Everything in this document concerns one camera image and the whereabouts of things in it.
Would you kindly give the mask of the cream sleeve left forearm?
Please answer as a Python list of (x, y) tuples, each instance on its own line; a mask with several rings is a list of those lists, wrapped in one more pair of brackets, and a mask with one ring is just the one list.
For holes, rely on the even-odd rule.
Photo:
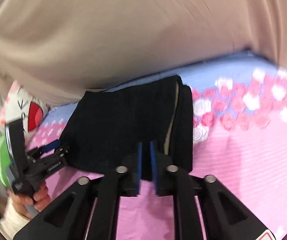
[(3, 217), (0, 219), (0, 233), (7, 240), (14, 238), (15, 234), (20, 231), (28, 222), (29, 218), (17, 213), (13, 206), (13, 201), (8, 198)]

